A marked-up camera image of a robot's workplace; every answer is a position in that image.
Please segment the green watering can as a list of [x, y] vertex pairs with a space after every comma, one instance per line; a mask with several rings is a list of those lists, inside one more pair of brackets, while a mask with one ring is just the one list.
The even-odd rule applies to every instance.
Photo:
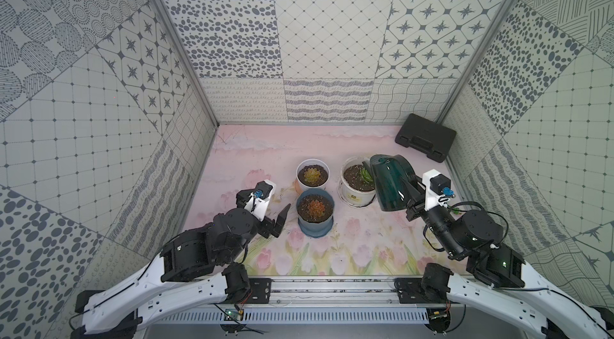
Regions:
[[402, 155], [376, 154], [367, 160], [365, 166], [373, 179], [381, 210], [394, 212], [406, 209], [401, 177], [415, 174], [409, 161]]

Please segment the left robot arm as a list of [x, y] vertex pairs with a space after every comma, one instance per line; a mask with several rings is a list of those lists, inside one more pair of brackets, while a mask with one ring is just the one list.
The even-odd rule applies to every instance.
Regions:
[[241, 190], [235, 208], [206, 225], [171, 238], [142, 269], [107, 290], [78, 294], [75, 315], [82, 323], [73, 338], [132, 338], [169, 315], [199, 305], [237, 305], [251, 295], [239, 257], [257, 235], [279, 237], [286, 206], [271, 219], [267, 209], [276, 185], [270, 180]]

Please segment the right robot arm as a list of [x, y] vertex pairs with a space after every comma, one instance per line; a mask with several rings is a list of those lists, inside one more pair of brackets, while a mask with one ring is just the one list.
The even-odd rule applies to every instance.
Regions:
[[481, 310], [535, 338], [610, 338], [613, 313], [569, 296], [537, 272], [503, 240], [505, 230], [484, 208], [453, 218], [447, 205], [449, 178], [432, 170], [421, 181], [395, 179], [409, 220], [420, 218], [454, 261], [466, 260], [471, 278], [430, 263], [417, 292], [428, 302], [455, 302]]

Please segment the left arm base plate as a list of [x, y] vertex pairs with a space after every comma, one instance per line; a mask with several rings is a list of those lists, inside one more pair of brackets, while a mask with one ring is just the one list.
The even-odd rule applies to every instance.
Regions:
[[272, 284], [273, 280], [271, 278], [250, 278], [249, 287], [228, 294], [225, 303], [232, 305], [268, 304], [270, 302]]

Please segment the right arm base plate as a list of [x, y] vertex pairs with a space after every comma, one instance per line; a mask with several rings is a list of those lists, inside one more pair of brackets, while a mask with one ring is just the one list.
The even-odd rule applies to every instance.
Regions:
[[393, 284], [402, 305], [445, 304], [451, 291], [443, 281], [424, 278], [395, 278]]

